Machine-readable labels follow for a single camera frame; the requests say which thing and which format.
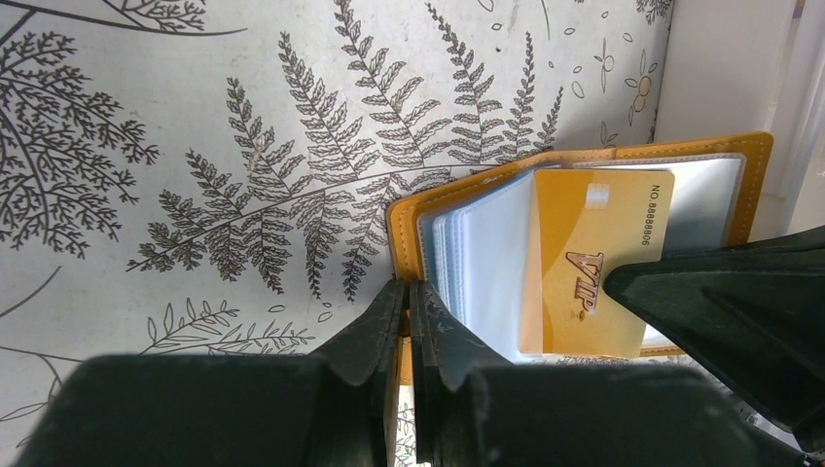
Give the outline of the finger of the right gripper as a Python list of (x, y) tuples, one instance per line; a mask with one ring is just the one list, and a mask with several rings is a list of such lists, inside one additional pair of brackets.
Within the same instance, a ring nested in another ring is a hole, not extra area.
[(824, 449), (824, 230), (610, 272), (606, 294), (805, 451)]

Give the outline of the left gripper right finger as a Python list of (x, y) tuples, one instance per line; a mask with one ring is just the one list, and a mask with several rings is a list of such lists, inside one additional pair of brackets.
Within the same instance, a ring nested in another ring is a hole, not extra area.
[(803, 466), (686, 367), (514, 364), (411, 285), (416, 458), (433, 466)]

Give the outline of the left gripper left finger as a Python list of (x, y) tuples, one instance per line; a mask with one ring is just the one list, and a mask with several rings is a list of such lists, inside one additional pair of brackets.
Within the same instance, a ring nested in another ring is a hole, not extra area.
[(406, 286), (307, 355), (105, 355), (50, 403), (19, 466), (390, 466)]

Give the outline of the orange leather card holder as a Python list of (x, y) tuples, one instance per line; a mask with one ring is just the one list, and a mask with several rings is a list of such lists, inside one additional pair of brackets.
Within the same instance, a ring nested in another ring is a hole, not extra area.
[(393, 202), (386, 221), (394, 268), (408, 281), (430, 281), (454, 318), (513, 363), (626, 362), (675, 354), (678, 347), (646, 323), (633, 358), (519, 351), (533, 175), (539, 169), (602, 168), (672, 173), (661, 259), (747, 240), (772, 146), (772, 136), (757, 131), (507, 162)]

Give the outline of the yellow card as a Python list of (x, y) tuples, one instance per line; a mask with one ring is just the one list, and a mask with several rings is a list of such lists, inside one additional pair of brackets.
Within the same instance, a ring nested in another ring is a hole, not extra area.
[(646, 325), (608, 297), (604, 281), (661, 257), (673, 174), (539, 169), (533, 181), (519, 351), (638, 356)]

